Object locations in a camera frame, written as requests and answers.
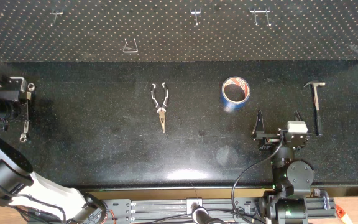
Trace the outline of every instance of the wooden floor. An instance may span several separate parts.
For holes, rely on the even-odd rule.
[[[336,197],[335,202],[346,211],[354,224],[358,224],[358,197]],[[325,220],[309,220],[309,222],[312,224],[343,223],[339,218]],[[7,207],[0,207],[0,223],[25,224],[26,222],[15,210]]]

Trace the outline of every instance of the black wall panel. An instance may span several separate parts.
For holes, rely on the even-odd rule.
[[[191,10],[200,10],[198,26]],[[257,14],[249,9],[270,9]],[[53,11],[62,12],[57,16]],[[139,51],[124,53],[124,39]],[[0,57],[29,61],[358,59],[355,0],[0,0]]]

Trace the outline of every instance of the black countertop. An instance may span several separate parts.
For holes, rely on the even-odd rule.
[[[358,61],[40,62],[8,64],[37,86],[27,143],[22,124],[0,136],[40,175],[80,189],[228,187],[241,171],[268,156],[250,135],[258,109],[265,129],[285,128],[298,110],[314,132],[311,80],[319,89],[324,135],[296,157],[315,168],[315,185],[358,185]],[[250,98],[226,113],[220,84],[245,78]],[[162,134],[150,89],[166,82],[170,102]],[[266,187],[268,163],[241,185]]]

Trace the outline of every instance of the blue tape roll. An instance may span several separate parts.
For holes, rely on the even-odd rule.
[[[244,99],[241,101],[233,101],[230,100],[227,96],[226,93],[224,92],[225,87],[229,86],[229,85],[237,85],[239,87],[241,87],[242,91],[244,92]],[[223,101],[223,105],[225,107],[226,111],[232,111],[235,109],[239,109],[242,108],[249,96],[250,96],[250,88],[249,85],[247,83],[247,81],[245,81],[243,78],[241,77],[230,77],[228,78],[226,81],[223,82],[222,84],[222,101]]]

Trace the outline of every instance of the tape roll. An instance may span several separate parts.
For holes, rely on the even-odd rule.
[[[231,88],[238,88],[240,87],[242,90],[242,93],[237,92],[237,95],[241,96],[235,96],[236,99],[237,98],[242,98],[242,100],[236,101],[235,99],[230,99],[226,92]],[[232,111],[235,109],[239,109],[242,108],[248,98],[250,96],[250,89],[249,89],[249,85],[247,83],[247,81],[245,81],[243,78],[241,77],[230,77],[228,78],[226,81],[223,82],[222,84],[222,99],[223,99],[223,105],[225,107],[226,111]]]

